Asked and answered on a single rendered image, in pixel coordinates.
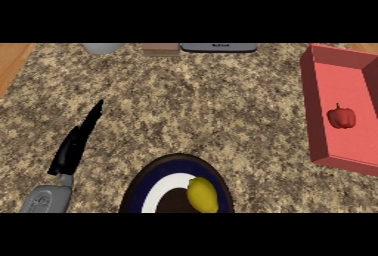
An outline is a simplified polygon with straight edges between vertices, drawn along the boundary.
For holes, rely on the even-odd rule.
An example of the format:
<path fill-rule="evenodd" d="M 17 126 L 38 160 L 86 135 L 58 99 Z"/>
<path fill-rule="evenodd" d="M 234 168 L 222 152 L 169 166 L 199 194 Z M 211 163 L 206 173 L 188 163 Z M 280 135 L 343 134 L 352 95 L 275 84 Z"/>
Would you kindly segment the dark blue striped plate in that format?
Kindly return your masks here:
<path fill-rule="evenodd" d="M 233 213 L 233 200 L 222 177 L 205 160 L 188 154 L 168 154 L 140 170 L 125 190 L 119 213 L 197 213 L 185 189 L 188 180 L 203 177 L 216 192 L 218 213 Z"/>

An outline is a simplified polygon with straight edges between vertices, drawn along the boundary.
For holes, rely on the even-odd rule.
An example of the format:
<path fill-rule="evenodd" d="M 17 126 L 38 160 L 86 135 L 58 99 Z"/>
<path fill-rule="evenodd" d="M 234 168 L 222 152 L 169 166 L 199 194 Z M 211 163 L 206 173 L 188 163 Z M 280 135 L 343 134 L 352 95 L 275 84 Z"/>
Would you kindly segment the yellow bell pepper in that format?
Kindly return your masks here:
<path fill-rule="evenodd" d="M 215 188 L 205 178 L 196 177 L 188 180 L 185 195 L 191 207 L 200 213 L 215 213 L 218 211 Z"/>

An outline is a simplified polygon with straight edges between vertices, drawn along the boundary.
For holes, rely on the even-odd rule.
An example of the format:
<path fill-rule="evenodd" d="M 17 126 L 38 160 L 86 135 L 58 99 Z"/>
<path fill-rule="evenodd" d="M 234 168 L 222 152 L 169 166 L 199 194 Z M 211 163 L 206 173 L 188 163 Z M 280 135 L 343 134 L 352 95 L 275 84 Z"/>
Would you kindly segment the brown wooden block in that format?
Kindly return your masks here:
<path fill-rule="evenodd" d="M 141 50 L 146 56 L 177 56 L 180 45 L 177 43 L 143 43 Z"/>

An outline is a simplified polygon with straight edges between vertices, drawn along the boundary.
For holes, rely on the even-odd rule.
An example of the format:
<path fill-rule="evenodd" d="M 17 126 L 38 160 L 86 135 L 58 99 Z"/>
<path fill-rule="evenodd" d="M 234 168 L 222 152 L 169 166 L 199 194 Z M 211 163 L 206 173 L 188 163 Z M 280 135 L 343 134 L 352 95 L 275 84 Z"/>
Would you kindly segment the pale grey round pot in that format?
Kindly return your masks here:
<path fill-rule="evenodd" d="M 122 46 L 122 43 L 84 43 L 85 50 L 95 55 L 103 55 L 115 52 Z"/>

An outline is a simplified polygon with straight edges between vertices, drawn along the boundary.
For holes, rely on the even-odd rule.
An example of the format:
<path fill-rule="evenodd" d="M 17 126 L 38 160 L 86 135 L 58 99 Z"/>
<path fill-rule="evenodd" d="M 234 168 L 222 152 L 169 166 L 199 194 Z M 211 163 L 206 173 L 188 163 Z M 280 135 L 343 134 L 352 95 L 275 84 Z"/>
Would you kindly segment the dark grey flat appliance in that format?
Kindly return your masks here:
<path fill-rule="evenodd" d="M 249 53 L 256 50 L 255 43 L 181 43 L 180 47 L 194 53 Z"/>

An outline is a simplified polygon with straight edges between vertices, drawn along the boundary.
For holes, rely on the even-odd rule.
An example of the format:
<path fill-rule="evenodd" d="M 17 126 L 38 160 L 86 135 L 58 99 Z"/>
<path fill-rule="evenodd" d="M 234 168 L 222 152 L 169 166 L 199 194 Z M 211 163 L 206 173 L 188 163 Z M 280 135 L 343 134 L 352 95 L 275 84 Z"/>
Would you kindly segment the red bell pepper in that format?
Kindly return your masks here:
<path fill-rule="evenodd" d="M 348 129 L 355 126 L 355 113 L 349 108 L 336 106 L 326 113 L 327 121 L 333 128 Z"/>

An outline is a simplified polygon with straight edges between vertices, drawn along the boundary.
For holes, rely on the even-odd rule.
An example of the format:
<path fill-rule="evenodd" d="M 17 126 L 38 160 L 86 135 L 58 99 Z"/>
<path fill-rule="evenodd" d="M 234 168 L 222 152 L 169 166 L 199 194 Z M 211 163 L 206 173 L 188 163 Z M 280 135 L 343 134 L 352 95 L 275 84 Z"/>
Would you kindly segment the red open box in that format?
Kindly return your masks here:
<path fill-rule="evenodd" d="M 378 54 L 311 45 L 299 66 L 309 160 L 378 176 Z"/>

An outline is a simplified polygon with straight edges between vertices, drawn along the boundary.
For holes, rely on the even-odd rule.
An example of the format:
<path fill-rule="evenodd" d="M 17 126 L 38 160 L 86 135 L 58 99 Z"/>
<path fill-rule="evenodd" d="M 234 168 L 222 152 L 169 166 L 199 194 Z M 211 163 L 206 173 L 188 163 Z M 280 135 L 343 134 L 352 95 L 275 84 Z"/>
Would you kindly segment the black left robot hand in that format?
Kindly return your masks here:
<path fill-rule="evenodd" d="M 75 169 L 82 157 L 86 139 L 94 129 L 95 122 L 101 116 L 101 105 L 103 100 L 98 100 L 85 116 L 81 125 L 75 126 L 69 131 L 58 146 L 47 171 L 50 175 L 72 175 L 75 173 Z"/>

